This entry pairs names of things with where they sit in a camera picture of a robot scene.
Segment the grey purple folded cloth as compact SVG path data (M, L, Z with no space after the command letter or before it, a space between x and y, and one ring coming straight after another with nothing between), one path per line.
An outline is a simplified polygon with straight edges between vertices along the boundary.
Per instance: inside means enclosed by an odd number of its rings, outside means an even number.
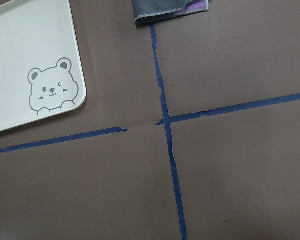
M209 10L208 0L132 0L136 24L149 24Z

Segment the cream bear tray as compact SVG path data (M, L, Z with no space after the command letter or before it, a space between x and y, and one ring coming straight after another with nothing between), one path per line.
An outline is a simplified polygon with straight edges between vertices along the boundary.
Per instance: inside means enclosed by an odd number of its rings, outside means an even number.
M86 95L70 2L0 5L0 132L76 110Z

